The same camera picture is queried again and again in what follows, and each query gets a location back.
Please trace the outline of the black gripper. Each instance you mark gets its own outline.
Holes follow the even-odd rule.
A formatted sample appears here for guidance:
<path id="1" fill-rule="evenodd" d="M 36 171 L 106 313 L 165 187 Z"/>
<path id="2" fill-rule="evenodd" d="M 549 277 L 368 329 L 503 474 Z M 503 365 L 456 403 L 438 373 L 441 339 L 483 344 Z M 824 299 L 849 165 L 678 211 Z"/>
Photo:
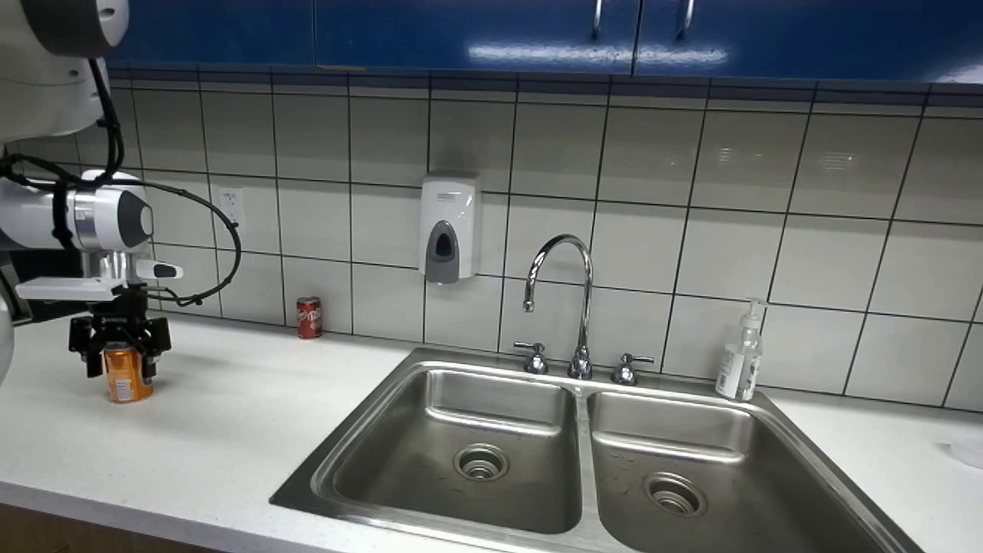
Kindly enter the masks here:
<path id="1" fill-rule="evenodd" d="M 86 318 L 71 321 L 67 348 L 82 353 L 86 378 L 101 374 L 101 351 L 108 344 L 134 348 L 141 353 L 141 378 L 158 378 L 158 355 L 171 348 L 169 323 L 147 318 L 147 288 L 123 288 L 108 303 L 92 303 Z"/>

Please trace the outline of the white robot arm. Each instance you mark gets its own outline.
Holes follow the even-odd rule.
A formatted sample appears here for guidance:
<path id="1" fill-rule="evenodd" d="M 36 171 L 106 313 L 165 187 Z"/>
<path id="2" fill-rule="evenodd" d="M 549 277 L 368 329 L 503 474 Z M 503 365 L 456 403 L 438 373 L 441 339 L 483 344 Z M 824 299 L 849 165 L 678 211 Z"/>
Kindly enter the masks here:
<path id="1" fill-rule="evenodd" d="M 127 351 L 151 382 L 171 348 L 147 291 L 177 266 L 146 254 L 151 205 L 106 67 L 127 30 L 129 0 L 0 0 L 0 373 L 23 323 L 61 313 L 89 378 Z"/>

